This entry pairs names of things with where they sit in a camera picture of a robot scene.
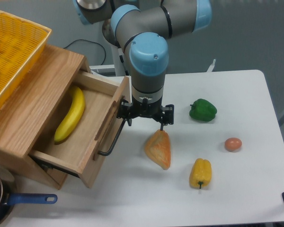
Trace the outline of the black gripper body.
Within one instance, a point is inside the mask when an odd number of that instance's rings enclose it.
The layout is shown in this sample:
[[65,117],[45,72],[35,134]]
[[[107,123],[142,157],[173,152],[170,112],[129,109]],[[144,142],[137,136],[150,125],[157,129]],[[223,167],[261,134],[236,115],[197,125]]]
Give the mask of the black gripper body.
[[139,101],[132,96],[131,118],[142,117],[160,120],[163,116],[161,104],[162,97],[154,103],[149,103],[147,99]]

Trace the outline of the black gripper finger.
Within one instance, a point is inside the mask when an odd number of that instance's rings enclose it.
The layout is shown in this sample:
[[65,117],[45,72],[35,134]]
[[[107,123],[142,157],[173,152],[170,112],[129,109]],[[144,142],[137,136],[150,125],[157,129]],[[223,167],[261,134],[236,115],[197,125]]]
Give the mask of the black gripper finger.
[[164,126],[174,124],[174,105],[169,104],[161,106],[153,116],[153,119],[160,123],[160,130],[163,131]]
[[116,117],[118,119],[123,119],[127,122],[129,126],[132,125],[132,120],[138,117],[138,111],[134,102],[129,103],[127,100],[120,100]]

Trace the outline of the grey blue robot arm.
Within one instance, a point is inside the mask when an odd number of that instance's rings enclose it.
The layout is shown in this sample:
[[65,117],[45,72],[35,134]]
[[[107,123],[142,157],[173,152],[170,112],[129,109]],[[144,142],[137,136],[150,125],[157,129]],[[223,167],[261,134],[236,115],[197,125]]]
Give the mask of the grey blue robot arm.
[[76,0],[84,23],[109,20],[131,76],[132,99],[122,99],[117,117],[130,123],[136,117],[151,118],[162,126],[174,123],[174,106],[162,105],[169,63],[167,40],[207,27],[212,20],[208,0],[163,0],[145,11],[137,1]]

